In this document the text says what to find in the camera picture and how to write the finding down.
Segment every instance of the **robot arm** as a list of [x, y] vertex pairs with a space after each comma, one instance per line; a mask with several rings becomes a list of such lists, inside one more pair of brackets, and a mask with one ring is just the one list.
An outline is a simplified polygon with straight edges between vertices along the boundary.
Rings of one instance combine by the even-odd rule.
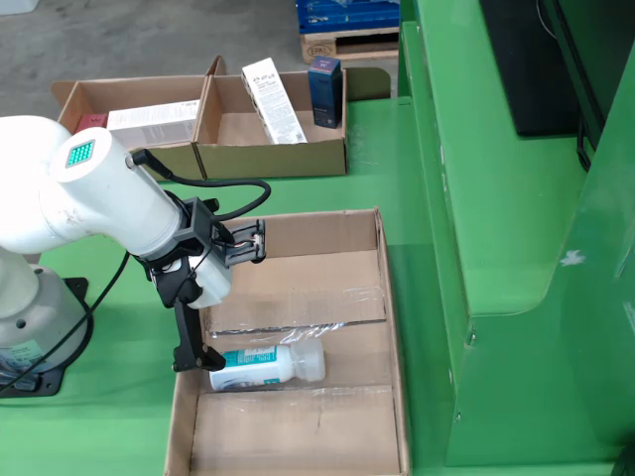
[[196, 309], [229, 294], [231, 266], [264, 259], [264, 222], [228, 230], [216, 207], [170, 198], [105, 129], [71, 136], [48, 119], [0, 118], [0, 144], [0, 247], [40, 253], [94, 234], [114, 238], [176, 310], [175, 370], [222, 368], [202, 343]]

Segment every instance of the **black monitor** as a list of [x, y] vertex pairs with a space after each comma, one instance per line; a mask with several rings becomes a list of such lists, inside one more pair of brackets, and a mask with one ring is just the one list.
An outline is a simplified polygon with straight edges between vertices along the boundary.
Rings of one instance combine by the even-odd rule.
[[635, 40], [635, 0], [544, 0], [597, 147]]
[[597, 146], [635, 40], [635, 0], [480, 0], [516, 131]]

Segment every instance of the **white product box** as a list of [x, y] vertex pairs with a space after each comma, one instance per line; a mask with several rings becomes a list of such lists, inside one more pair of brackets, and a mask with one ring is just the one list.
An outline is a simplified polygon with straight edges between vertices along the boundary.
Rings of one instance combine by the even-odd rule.
[[271, 58], [243, 67], [242, 80], [260, 116], [269, 142], [301, 144], [307, 141]]
[[200, 100], [110, 111], [107, 129], [126, 149], [191, 142]]

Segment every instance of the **bottle label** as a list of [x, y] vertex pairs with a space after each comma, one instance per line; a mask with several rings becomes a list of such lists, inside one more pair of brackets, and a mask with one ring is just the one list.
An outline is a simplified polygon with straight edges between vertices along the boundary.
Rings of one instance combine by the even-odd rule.
[[275, 362], [278, 356], [278, 347], [258, 347], [256, 349], [232, 350], [222, 356], [226, 360], [225, 367], [238, 367], [240, 365], [264, 364]]
[[35, 364], [44, 353], [35, 340], [13, 347], [0, 348], [0, 365], [8, 370], [22, 370]]

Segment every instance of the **black cable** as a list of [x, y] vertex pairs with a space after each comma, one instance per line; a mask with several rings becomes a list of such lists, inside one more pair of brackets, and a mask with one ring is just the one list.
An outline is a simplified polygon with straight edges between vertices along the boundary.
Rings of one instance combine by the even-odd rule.
[[579, 164], [585, 171], [589, 171], [591, 168], [591, 160], [584, 149], [584, 120], [580, 114], [579, 121], [577, 122], [577, 158], [579, 159]]
[[239, 216], [242, 216], [245, 213], [248, 213], [251, 210], [262, 205], [267, 200], [267, 198], [269, 198], [269, 195], [271, 195], [271, 187], [269, 186], [269, 184], [263, 180], [257, 180], [257, 179], [233, 179], [233, 180], [207, 181], [207, 180], [192, 180], [190, 178], [182, 178], [182, 177], [172, 175], [170, 180], [175, 181], [176, 183], [180, 183], [182, 185], [200, 186], [204, 188], [253, 185], [253, 186], [260, 186], [261, 188], [264, 189], [264, 191], [258, 198], [246, 204], [245, 206], [242, 206], [238, 208], [237, 210], [231, 211], [229, 213], [224, 213], [222, 215], [214, 215], [213, 216], [214, 221], [226, 221], [226, 220], [231, 220], [233, 218], [238, 218]]
[[130, 258], [130, 253], [126, 252], [126, 254], [123, 256], [123, 260], [121, 261], [121, 264], [119, 265], [119, 268], [117, 269], [117, 272], [110, 279], [110, 282], [108, 283], [108, 286], [106, 286], [104, 288], [104, 290], [101, 292], [101, 294], [99, 295], [97, 300], [90, 307], [90, 309], [86, 312], [86, 314], [77, 322], [77, 324], [74, 325], [72, 327], [72, 329], [62, 339], [60, 339], [60, 341], [56, 345], [54, 345], [51, 348], [51, 350], [49, 350], [49, 352], [47, 352], [42, 357], [40, 357], [40, 359], [38, 359], [36, 361], [36, 363], [32, 364], [31, 367], [29, 367], [27, 370], [22, 372], [20, 375], [18, 375], [16, 378], [14, 378], [7, 385], [5, 385], [2, 388], [0, 388], [0, 394], [2, 394], [3, 392], [6, 392], [11, 387], [13, 387], [15, 384], [17, 384], [22, 379], [24, 379], [26, 376], [31, 374], [31, 372], [33, 372], [36, 369], [36, 367], [38, 367], [40, 364], [45, 362], [49, 357], [51, 357], [53, 354], [55, 354], [60, 349], [60, 347], [62, 347], [66, 343], [66, 341], [69, 340], [70, 337], [73, 334], [76, 333], [76, 331], [81, 327], [81, 325], [84, 324], [92, 316], [92, 314], [95, 312], [97, 307], [101, 304], [101, 302], [104, 300], [106, 295], [110, 292], [112, 287], [115, 286], [115, 283], [117, 282], [117, 280], [119, 279], [119, 277], [123, 273], [123, 270], [126, 267], [126, 264], [128, 263], [128, 259], [129, 258]]
[[225, 221], [231, 220], [233, 218], [237, 218], [239, 216], [244, 215], [245, 213], [250, 212], [251, 210], [257, 208], [262, 205], [269, 195], [271, 195], [271, 187], [268, 183], [263, 180], [258, 179], [230, 179], [230, 180], [216, 180], [216, 181], [207, 181], [207, 180], [195, 180], [191, 178], [183, 178], [179, 176], [175, 176], [175, 174], [168, 169], [163, 163], [157, 159], [150, 151], [147, 149], [143, 149], [141, 151], [136, 152], [132, 156], [132, 160], [136, 166], [146, 165], [161, 177], [166, 180], [171, 180], [175, 183], [180, 183], [181, 185], [189, 185], [189, 186], [200, 186], [203, 188], [220, 188], [223, 186], [241, 186], [241, 185], [252, 185], [252, 186], [260, 186], [263, 188], [262, 194], [253, 200], [251, 203], [246, 204], [238, 208], [237, 210], [231, 211], [229, 213], [224, 213], [222, 215], [214, 215], [213, 221]]
[[183, 201], [178, 198], [174, 193], [172, 193], [169, 190], [163, 190], [166, 195], [172, 199], [172, 201], [179, 206], [179, 208], [181, 209], [181, 211], [184, 213], [184, 215], [188, 218], [191, 219], [191, 215], [190, 215], [190, 211], [188, 210], [188, 208], [186, 207], [186, 205], [183, 203]]

